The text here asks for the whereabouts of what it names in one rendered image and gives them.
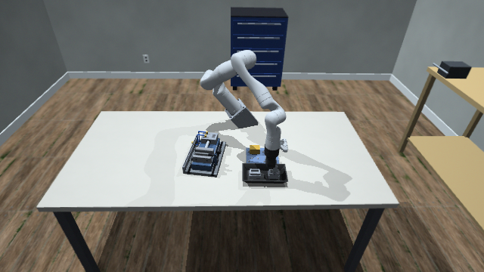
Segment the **small yellow block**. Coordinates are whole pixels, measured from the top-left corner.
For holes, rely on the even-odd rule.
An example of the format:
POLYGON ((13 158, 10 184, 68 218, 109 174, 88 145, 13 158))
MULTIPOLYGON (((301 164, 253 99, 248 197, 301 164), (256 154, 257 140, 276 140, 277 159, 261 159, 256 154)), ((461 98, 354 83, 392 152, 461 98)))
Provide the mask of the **small yellow block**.
POLYGON ((260 154, 260 146, 250 145, 250 154, 260 154))

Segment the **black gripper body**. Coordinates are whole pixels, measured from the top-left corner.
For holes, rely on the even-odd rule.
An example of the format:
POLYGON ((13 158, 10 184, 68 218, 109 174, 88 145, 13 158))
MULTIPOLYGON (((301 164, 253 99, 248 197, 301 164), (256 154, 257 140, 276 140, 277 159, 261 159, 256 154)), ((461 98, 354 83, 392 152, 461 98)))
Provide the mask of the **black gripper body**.
POLYGON ((280 149, 285 153, 288 151, 287 140, 285 138, 277 142, 271 142, 265 139, 264 154, 266 155, 266 166, 268 168, 275 168, 276 157, 279 155, 280 149))

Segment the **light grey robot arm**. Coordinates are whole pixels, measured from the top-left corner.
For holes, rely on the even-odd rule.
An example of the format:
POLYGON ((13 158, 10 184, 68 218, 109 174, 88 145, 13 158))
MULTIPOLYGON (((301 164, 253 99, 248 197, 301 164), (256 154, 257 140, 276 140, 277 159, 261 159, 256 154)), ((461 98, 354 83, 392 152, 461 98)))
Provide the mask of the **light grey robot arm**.
POLYGON ((207 70, 200 80, 200 85, 205 90, 213 90, 217 100, 230 114, 234 114, 240 109, 240 104, 223 82, 239 75, 252 91, 261 108, 271 110, 265 116, 266 139, 277 142, 281 139, 281 129, 277 125, 286 120, 286 113, 273 99, 268 89, 248 73, 247 70, 255 65, 256 55, 252 51, 238 52, 231 56, 231 60, 220 64, 213 71, 207 70))

